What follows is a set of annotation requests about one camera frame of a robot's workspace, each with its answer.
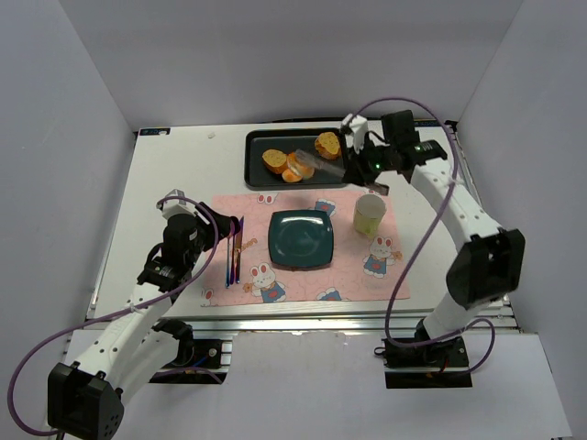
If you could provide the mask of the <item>glazed oval bun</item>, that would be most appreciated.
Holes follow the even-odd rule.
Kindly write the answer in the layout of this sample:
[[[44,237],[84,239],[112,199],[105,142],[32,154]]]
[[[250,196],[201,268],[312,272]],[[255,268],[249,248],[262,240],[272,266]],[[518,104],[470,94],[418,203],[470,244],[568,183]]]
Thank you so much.
[[[294,152],[287,155],[287,165],[289,170],[302,180],[311,179],[315,174],[315,168],[304,165]]]

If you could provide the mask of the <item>metal tongs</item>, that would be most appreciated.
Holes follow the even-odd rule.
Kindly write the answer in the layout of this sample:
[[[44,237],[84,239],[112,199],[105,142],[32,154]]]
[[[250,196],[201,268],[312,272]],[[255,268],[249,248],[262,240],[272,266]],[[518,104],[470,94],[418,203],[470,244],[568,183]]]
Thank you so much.
[[[302,149],[298,149],[295,154],[304,165],[312,166],[315,168],[315,170],[324,171],[340,179],[342,179],[345,175],[346,171],[344,168],[341,168],[340,166],[335,165],[322,157],[316,157]]]

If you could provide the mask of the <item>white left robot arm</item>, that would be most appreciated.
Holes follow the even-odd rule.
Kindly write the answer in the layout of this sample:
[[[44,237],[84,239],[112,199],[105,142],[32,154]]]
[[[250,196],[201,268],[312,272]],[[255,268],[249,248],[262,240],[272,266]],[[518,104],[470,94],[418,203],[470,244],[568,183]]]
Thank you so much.
[[[212,258],[220,241],[240,230],[234,216],[171,192],[157,204],[166,226],[146,258],[126,305],[72,363],[48,377],[50,427],[80,439],[110,439],[126,406],[159,370],[192,342],[190,325],[167,319],[184,289],[203,273],[201,255]]]

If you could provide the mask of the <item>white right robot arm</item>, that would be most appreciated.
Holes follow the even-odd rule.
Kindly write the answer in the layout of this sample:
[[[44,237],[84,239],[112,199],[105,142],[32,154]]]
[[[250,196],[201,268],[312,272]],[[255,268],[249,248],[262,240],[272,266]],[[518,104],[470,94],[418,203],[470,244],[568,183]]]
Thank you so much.
[[[526,240],[506,230],[478,204],[458,180],[458,159],[435,140],[421,140],[413,115],[402,111],[382,118],[382,144],[371,141],[367,120],[347,115],[340,126],[353,138],[344,182],[381,195],[388,186],[376,180],[394,171],[435,210],[435,224],[449,231],[458,254],[446,275],[447,293],[418,325],[414,347],[456,338],[479,311],[517,289]]]

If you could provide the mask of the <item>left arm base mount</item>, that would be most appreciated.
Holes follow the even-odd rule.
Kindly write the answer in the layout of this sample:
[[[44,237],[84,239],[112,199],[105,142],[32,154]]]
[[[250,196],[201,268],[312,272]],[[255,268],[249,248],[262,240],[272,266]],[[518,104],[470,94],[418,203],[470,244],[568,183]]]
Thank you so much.
[[[227,377],[227,341],[196,338],[193,327],[183,321],[164,319],[152,327],[157,336],[171,336],[177,344],[174,358],[150,380],[156,384],[220,385]]]

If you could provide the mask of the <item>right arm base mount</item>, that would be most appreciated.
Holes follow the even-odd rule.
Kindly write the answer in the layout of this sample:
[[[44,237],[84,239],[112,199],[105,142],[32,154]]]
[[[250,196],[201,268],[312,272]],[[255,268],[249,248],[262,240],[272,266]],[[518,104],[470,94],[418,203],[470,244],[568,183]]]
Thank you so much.
[[[461,337],[423,347],[401,348],[383,339],[373,349],[382,360],[389,390],[466,389],[472,387],[469,357]]]

